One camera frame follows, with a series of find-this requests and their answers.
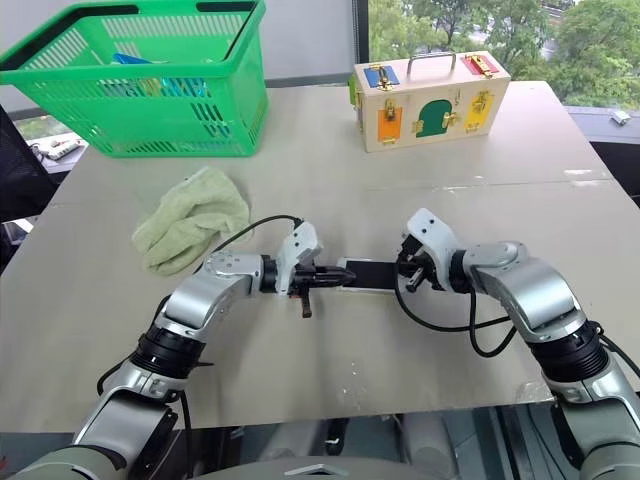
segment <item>metal handle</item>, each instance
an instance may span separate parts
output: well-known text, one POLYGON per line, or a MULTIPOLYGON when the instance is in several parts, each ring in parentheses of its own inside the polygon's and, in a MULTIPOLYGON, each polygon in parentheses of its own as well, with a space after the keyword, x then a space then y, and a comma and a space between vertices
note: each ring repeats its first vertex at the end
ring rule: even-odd
POLYGON ((453 68, 456 66, 456 53, 455 52, 436 52, 436 53, 420 53, 418 55, 411 55, 409 59, 409 64, 407 65, 407 77, 411 75, 411 64, 414 60, 422 60, 426 58, 438 58, 438 57, 451 57, 451 68, 449 71, 453 71, 453 68))

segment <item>window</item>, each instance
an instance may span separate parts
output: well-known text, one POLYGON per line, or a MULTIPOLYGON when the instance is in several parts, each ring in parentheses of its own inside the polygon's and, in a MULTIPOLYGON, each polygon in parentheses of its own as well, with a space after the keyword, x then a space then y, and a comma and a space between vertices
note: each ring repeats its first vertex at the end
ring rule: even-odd
POLYGON ((489 50, 565 105, 640 110, 638 0, 368 0, 368 21, 370 61, 489 50))
POLYGON ((51 115, 15 120, 13 123, 25 140, 71 133, 69 127, 60 123, 51 115))

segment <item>beige tabletop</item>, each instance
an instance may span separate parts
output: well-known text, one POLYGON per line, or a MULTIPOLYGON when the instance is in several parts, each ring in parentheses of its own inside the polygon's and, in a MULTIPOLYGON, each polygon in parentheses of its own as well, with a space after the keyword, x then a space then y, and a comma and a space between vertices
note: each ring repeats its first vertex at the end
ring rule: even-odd
MULTIPOLYGON (((251 158, 122 161, 88 149, 0 279, 0 431, 72 431, 89 413, 96 379, 132 351, 158 300, 188 275, 144 271, 131 233, 167 188, 203 165, 229 174, 253 219, 311 221, 322 263, 393 259, 422 206, 463 241, 521 240, 640 357, 640 210, 546 84, 513 83, 488 137, 375 154, 364 153, 346 88, 272 90, 270 98, 251 158)), ((236 248, 274 254, 289 228, 266 225, 236 248)), ((390 295, 324 291, 311 301, 307 320, 297 301, 270 295, 233 307, 202 356, 215 366, 191 376, 195 426, 549 398, 519 339, 485 360, 467 335, 413 324, 390 295)), ((425 287, 408 301, 432 322, 467 321, 466 296, 425 287)), ((479 313, 501 311, 483 298, 479 313)), ((505 329, 480 340, 495 345, 505 329)))

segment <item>wooden box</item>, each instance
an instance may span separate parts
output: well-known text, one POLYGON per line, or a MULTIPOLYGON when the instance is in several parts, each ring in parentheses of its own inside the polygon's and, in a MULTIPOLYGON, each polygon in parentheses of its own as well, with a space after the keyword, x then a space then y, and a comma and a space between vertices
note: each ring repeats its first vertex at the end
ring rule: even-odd
POLYGON ((351 103, 368 152, 486 135, 511 77, 489 52, 355 66, 351 103))

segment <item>white wall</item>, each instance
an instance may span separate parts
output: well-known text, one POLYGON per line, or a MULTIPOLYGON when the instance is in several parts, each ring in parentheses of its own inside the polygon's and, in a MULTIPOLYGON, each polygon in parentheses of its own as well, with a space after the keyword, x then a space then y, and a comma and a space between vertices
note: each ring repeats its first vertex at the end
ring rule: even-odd
MULTIPOLYGON (((351 0, 265 2, 267 13, 260 28, 265 78, 330 75, 351 70, 355 62, 351 0)), ((0 51, 4 52, 73 3, 73 0, 0 0, 0 51)), ((0 103, 8 112, 37 106, 11 86, 0 86, 0 103)))

